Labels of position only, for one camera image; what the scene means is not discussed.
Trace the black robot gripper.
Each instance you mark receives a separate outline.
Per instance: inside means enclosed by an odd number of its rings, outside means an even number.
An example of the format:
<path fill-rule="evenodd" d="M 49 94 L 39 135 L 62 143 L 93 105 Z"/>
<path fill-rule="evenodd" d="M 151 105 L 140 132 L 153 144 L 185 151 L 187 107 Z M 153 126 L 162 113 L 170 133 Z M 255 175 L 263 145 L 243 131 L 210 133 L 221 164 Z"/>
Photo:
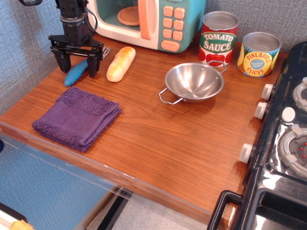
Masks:
<path fill-rule="evenodd" d="M 92 38 L 94 28 L 91 27 L 87 14 L 77 17 L 60 16 L 63 35 L 50 35 L 51 51 L 61 71 L 67 73 L 71 69 L 70 56 L 87 57 L 89 76 L 93 78 L 100 68 L 100 60 L 104 59 L 104 45 Z"/>

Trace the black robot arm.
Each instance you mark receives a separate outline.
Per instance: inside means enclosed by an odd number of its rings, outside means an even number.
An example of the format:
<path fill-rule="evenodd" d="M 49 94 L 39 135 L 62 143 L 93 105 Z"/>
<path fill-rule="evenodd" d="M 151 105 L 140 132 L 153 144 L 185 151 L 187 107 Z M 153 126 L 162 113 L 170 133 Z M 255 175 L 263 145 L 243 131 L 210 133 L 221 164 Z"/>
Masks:
<path fill-rule="evenodd" d="M 92 38 L 96 27 L 92 27 L 87 9 L 87 0 L 57 0 L 60 9 L 60 21 L 63 35 L 50 35 L 51 51 L 59 68 L 67 73 L 71 69 L 71 55 L 87 58 L 90 77 L 94 77 L 100 68 L 104 44 Z"/>

